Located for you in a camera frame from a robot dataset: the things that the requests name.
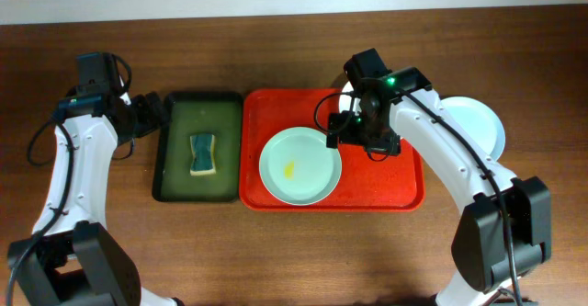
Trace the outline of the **light green plate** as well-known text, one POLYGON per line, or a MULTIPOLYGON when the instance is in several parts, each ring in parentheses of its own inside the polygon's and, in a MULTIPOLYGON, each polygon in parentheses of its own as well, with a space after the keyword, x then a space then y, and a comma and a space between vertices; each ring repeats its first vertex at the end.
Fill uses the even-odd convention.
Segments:
POLYGON ((336 189, 343 173, 341 154, 326 135, 294 127, 275 134, 263 147, 258 172, 271 196, 293 206, 310 206, 336 189))

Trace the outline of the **yellow green scrub sponge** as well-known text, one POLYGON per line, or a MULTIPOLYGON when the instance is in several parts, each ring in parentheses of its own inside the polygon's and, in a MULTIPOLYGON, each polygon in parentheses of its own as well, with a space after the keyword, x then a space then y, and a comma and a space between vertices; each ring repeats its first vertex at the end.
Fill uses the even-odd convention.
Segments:
POLYGON ((216 173, 215 164, 216 137, 211 133, 200 133, 190 137, 193 161, 190 166, 192 176, 207 176, 216 173))

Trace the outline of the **light blue plate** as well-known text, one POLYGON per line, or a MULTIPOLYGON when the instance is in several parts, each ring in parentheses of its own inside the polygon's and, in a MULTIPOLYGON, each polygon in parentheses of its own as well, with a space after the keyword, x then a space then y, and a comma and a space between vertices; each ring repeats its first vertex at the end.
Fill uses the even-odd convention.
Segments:
POLYGON ((506 135, 501 120, 491 108, 465 96, 447 97, 441 104, 484 152, 494 161, 499 160, 506 135))

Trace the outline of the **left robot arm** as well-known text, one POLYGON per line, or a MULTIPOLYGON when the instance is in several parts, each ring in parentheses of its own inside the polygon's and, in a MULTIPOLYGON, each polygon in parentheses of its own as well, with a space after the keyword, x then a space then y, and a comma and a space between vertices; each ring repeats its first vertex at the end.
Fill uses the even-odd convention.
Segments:
POLYGON ((51 114, 56 155, 43 210, 29 238, 9 245, 6 303, 19 286, 31 305, 179 305, 141 284, 137 267, 107 231, 108 171, 115 150, 169 120, 151 92, 72 96, 51 114))

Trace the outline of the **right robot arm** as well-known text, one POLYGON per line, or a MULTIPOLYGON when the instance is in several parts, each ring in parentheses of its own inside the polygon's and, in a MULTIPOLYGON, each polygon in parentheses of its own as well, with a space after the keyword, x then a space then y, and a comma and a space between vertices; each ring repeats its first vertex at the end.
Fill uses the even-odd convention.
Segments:
POLYGON ((460 219, 451 244, 457 268, 435 295, 437 305, 490 305, 508 296, 525 305, 520 278, 551 258, 551 196, 536 176, 520 179, 492 159, 442 106, 416 68, 348 64, 347 91, 359 112, 348 110, 333 130, 374 152, 371 140, 388 130, 406 140, 443 182, 460 219))

